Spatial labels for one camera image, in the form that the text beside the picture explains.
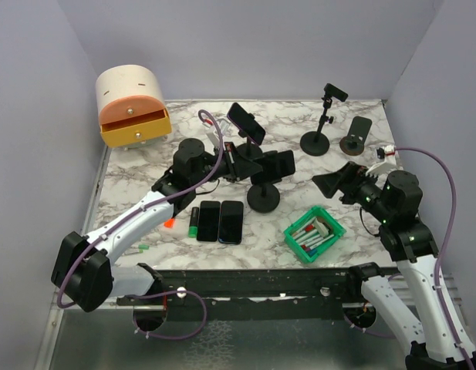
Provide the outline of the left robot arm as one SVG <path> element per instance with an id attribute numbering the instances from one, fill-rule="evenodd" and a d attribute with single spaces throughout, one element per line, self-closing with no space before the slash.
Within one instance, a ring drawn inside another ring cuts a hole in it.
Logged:
<path id="1" fill-rule="evenodd" d="M 64 237 L 51 277 L 59 289 L 57 305 L 67 308 L 65 296 L 85 312 L 113 297 L 137 296 L 144 304 L 156 302 L 161 286 L 155 270 L 145 263 L 118 267 L 116 261 L 143 236 L 184 210 L 198 187 L 219 178 L 231 183 L 245 180 L 262 171 L 260 159 L 259 155 L 245 156 L 232 142 L 208 153 L 200 140 L 183 140 L 172 166 L 134 206 L 86 235 L 71 232 Z"/>

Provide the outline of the grey silver phone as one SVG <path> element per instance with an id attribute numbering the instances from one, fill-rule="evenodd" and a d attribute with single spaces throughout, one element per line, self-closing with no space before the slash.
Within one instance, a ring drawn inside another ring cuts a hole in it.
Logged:
<path id="1" fill-rule="evenodd" d="M 197 240 L 215 242 L 218 239 L 221 203 L 213 200 L 203 200 L 197 222 Z"/>

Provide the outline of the black phone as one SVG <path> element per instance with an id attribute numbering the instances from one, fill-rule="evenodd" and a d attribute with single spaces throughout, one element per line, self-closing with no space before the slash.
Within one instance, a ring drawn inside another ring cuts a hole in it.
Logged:
<path id="1" fill-rule="evenodd" d="M 241 243 L 244 204 L 241 201 L 226 200 L 221 204 L 218 241 L 222 244 Z"/>

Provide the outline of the wood base phone stand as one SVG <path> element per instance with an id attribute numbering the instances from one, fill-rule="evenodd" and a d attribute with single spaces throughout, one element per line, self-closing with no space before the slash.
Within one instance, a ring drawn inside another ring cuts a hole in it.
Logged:
<path id="1" fill-rule="evenodd" d="M 339 142 L 340 149 L 348 156 L 359 156 L 362 154 L 372 124 L 373 121 L 371 119 L 355 116 L 347 135 Z"/>

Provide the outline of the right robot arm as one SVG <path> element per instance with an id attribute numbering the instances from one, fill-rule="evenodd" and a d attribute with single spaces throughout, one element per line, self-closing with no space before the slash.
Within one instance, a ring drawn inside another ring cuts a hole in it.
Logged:
<path id="1" fill-rule="evenodd" d="M 401 345 L 406 368 L 476 369 L 476 347 L 444 282 L 434 236 L 418 217 L 423 192 L 417 177 L 394 170 L 378 187 L 366 167 L 348 162 L 312 181 L 324 197 L 341 192 L 343 204 L 359 204 L 380 222 L 380 241 L 402 274 L 416 310 L 393 292 L 375 263 L 351 267 L 345 292 L 353 301 L 366 299 L 374 306 Z"/>

